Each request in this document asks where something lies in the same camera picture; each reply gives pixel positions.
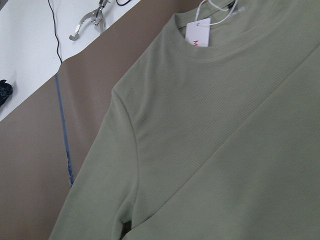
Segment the olive green long-sleeve shirt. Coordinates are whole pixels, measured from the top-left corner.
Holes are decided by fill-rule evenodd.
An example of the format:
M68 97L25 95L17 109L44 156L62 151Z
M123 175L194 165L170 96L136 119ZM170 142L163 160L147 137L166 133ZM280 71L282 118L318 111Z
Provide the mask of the olive green long-sleeve shirt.
M216 4L175 13L112 88L52 240L319 239L320 3Z

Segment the white paper price tag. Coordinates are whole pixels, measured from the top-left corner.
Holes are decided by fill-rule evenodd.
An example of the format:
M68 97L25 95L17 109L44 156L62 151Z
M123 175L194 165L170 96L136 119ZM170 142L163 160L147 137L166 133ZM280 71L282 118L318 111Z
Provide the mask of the white paper price tag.
M211 19L205 18L186 25L185 40L196 47L208 47Z

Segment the dark rolled cloth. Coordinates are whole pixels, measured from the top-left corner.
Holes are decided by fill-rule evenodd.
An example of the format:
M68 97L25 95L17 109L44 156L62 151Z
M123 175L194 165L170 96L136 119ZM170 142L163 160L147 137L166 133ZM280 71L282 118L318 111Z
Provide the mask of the dark rolled cloth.
M13 94L13 87L11 84L6 83L5 79L0 81L0 106Z

